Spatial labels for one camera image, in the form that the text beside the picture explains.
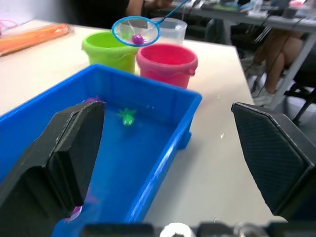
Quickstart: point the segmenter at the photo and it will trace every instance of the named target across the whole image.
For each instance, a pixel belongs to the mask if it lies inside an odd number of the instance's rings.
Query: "green bucket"
[[[102,64],[128,73],[135,73],[135,56],[138,48],[118,42],[111,32],[99,32],[86,37],[82,50],[90,64]]]

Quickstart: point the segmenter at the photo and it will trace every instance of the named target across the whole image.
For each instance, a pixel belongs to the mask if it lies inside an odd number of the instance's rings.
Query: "pink ball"
[[[142,37],[141,34],[135,34],[133,35],[132,37],[132,42],[135,44],[135,45],[142,45],[144,43],[144,38]]]

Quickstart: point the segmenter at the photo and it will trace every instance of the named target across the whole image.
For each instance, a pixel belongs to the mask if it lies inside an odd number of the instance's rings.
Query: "clear plastic cup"
[[[161,19],[162,17],[157,17],[153,18],[152,20],[157,22]],[[188,24],[184,21],[173,18],[166,18],[160,24],[160,37],[157,42],[182,45],[187,26]]]

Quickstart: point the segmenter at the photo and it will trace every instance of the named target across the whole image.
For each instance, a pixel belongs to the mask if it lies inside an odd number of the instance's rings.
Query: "blue plastic tray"
[[[190,139],[201,95],[100,65],[90,66],[0,117],[0,182],[53,115],[88,97],[106,102],[102,139],[89,198],[75,220],[53,236],[79,236],[93,222],[141,221],[173,159]],[[126,127],[119,109],[137,110]]]

